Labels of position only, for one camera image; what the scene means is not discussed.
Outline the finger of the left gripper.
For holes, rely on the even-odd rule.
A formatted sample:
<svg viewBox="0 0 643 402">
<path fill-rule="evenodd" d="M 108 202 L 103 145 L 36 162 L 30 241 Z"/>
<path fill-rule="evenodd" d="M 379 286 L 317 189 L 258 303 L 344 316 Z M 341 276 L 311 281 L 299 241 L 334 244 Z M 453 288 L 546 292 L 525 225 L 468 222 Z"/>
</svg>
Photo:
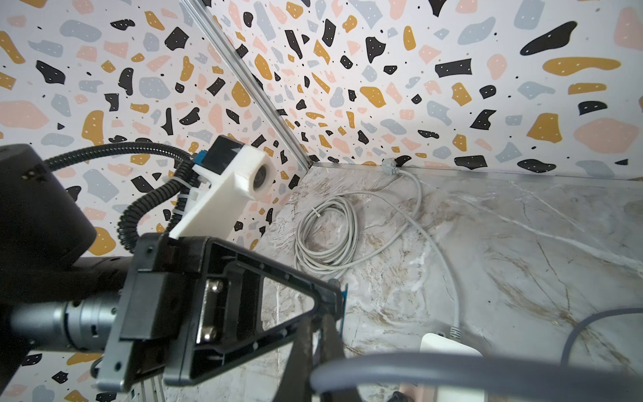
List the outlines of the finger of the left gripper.
<svg viewBox="0 0 643 402">
<path fill-rule="evenodd" d="M 343 316 L 338 286 L 228 241 L 188 237 L 173 244 L 173 266 L 187 277 L 187 285 L 163 373 L 168 386 L 198 385 L 292 342 L 304 322 L 318 329 L 324 315 Z M 264 328 L 265 281 L 309 297 L 312 308 Z"/>
</svg>

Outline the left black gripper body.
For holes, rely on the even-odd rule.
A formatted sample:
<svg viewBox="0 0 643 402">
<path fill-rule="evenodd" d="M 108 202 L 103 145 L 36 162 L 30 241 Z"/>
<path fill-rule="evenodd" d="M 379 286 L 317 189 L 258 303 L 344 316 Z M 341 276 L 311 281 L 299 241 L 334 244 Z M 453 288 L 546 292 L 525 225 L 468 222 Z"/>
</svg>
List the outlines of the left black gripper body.
<svg viewBox="0 0 643 402">
<path fill-rule="evenodd" d="M 99 390 L 127 393 L 164 371 L 190 311 L 207 241 L 168 234 L 138 239 L 97 375 Z"/>
</svg>

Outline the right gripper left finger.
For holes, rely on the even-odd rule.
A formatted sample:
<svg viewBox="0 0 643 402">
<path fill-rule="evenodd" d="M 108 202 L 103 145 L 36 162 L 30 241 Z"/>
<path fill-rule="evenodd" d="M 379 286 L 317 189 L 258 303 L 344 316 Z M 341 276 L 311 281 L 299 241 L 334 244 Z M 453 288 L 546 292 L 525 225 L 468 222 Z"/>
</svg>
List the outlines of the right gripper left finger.
<svg viewBox="0 0 643 402">
<path fill-rule="evenodd" d="M 312 334 L 311 319 L 304 318 L 296 331 L 274 402 L 311 402 Z"/>
</svg>

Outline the white power strip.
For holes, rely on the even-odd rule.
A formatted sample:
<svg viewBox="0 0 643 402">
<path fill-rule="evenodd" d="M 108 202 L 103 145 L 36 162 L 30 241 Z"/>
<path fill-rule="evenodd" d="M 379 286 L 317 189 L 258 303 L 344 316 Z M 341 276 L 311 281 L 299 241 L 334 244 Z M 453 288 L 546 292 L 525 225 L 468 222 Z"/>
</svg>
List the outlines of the white power strip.
<svg viewBox="0 0 643 402">
<path fill-rule="evenodd" d="M 436 357 L 432 383 L 418 385 L 417 401 L 487 401 L 485 390 L 467 383 L 470 374 L 467 363 L 482 357 L 475 348 L 437 333 L 427 333 L 421 340 L 420 351 Z"/>
</svg>

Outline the blue mp3 player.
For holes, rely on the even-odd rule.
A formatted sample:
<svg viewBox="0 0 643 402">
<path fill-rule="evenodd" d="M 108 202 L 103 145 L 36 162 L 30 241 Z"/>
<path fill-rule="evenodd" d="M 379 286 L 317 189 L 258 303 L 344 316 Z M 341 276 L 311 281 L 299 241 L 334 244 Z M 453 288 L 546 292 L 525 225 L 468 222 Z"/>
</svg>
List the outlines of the blue mp3 player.
<svg viewBox="0 0 643 402">
<path fill-rule="evenodd" d="M 345 284 L 343 286 L 341 293 L 342 293 L 342 317 L 340 320 L 339 336 L 341 339 L 343 339 L 343 330 L 344 330 L 346 312 L 347 312 L 348 284 Z"/>
</svg>

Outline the pink USB charger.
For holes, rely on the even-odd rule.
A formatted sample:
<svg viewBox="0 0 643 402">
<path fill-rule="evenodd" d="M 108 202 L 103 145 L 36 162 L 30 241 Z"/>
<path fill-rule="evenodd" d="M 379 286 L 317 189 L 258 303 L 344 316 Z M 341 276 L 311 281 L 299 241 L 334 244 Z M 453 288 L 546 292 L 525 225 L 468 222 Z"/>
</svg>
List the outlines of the pink USB charger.
<svg viewBox="0 0 643 402">
<path fill-rule="evenodd" d="M 402 384 L 399 392 L 405 396 L 408 401 L 422 402 L 424 400 L 424 389 L 417 385 Z"/>
</svg>

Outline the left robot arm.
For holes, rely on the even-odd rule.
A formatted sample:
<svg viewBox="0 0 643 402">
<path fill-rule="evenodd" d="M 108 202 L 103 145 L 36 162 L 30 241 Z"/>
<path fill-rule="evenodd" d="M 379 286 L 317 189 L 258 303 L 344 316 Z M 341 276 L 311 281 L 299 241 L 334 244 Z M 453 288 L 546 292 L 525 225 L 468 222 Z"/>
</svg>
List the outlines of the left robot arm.
<svg viewBox="0 0 643 402">
<path fill-rule="evenodd" d="M 123 213 L 130 256 L 89 258 L 98 231 L 55 177 L 93 159 L 170 157 L 177 171 Z M 1 149 L 1 383 L 34 349 L 101 353 L 98 388 L 162 376 L 197 385 L 286 344 L 279 401 L 308 401 L 316 366 L 343 358 L 339 286 L 230 243 L 244 205 L 271 186 L 261 150 L 219 137 L 197 154 L 119 142 L 42 159 Z"/>
</svg>

